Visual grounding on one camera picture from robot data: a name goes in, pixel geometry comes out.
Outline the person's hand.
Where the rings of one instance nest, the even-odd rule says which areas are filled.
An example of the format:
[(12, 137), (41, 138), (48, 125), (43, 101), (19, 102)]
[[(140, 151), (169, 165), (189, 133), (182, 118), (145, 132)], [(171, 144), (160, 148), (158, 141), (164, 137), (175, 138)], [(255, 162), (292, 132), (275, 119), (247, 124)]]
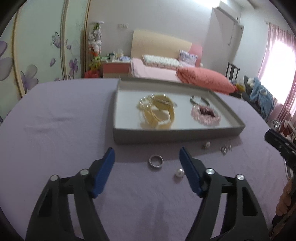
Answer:
[(280, 196), (279, 202), (276, 206), (275, 213), (278, 216), (282, 216), (286, 214), (289, 206), (291, 205), (292, 198), (290, 196), (290, 192), (292, 189), (292, 180), (289, 180), (286, 186), (283, 189), (283, 193)]

